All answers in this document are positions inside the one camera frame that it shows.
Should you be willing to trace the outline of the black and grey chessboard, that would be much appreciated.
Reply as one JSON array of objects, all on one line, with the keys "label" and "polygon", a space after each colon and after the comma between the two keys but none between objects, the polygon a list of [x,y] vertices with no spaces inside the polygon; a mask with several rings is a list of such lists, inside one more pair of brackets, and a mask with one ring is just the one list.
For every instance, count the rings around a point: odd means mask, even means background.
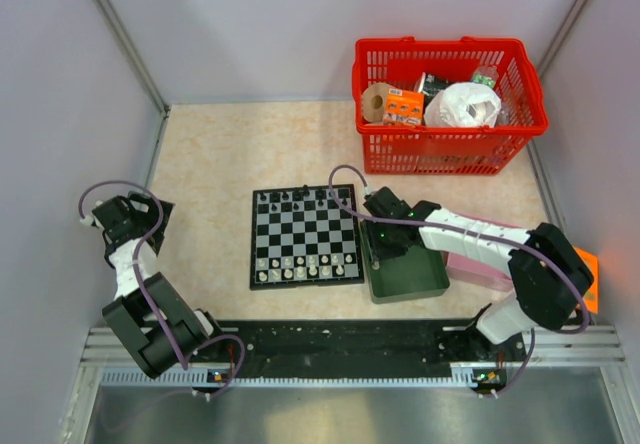
[{"label": "black and grey chessboard", "polygon": [[365,280],[355,187],[262,189],[252,193],[253,291],[361,284]]}]

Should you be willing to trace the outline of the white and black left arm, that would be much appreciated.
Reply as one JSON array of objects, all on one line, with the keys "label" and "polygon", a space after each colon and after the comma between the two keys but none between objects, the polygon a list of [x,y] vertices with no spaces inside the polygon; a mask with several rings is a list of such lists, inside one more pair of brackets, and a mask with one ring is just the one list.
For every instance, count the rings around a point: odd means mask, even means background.
[{"label": "white and black left arm", "polygon": [[116,274],[114,300],[102,309],[103,319],[152,379],[179,362],[172,341],[185,357],[195,351],[209,361],[227,346],[213,317],[191,309],[157,268],[173,207],[131,192],[98,203],[91,213],[102,230],[105,260]]}]

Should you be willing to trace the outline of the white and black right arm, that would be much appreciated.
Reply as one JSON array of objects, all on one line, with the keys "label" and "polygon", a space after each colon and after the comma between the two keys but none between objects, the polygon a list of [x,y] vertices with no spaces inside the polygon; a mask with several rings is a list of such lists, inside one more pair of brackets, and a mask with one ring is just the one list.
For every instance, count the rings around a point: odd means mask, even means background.
[{"label": "white and black right arm", "polygon": [[481,360],[492,358],[504,341],[532,327],[561,331],[594,283],[577,250],[550,223],[523,229],[456,214],[429,201],[411,207],[387,187],[368,194],[364,207],[383,245],[401,250],[420,244],[510,278],[510,294],[483,311],[466,336],[469,352]]}]

